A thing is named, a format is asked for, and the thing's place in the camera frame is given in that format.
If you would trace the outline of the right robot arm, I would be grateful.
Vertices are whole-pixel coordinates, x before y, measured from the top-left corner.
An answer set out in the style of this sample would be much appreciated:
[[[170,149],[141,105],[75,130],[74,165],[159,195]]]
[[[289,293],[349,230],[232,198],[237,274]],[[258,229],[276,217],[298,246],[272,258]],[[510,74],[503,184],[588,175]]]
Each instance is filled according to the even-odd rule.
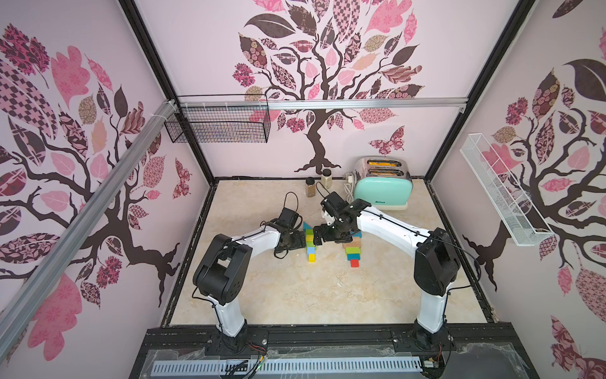
[[[445,322],[448,292],[461,267],[448,233],[398,220],[378,208],[347,205],[338,214],[324,211],[324,224],[313,228],[316,243],[348,243],[358,232],[371,234],[399,248],[413,259],[413,278],[421,300],[411,338],[418,349],[435,351]]]

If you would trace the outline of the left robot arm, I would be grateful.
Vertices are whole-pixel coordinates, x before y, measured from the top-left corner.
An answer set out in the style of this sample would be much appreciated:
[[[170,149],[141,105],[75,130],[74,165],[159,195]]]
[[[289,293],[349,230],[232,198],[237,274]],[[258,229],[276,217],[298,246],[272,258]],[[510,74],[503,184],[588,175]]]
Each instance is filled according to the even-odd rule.
[[[276,254],[306,248],[306,233],[283,227],[263,226],[243,236],[216,235],[193,275],[193,285],[212,305],[217,328],[236,339],[244,333],[244,318],[238,295],[244,286],[249,264],[254,257],[273,251]]]

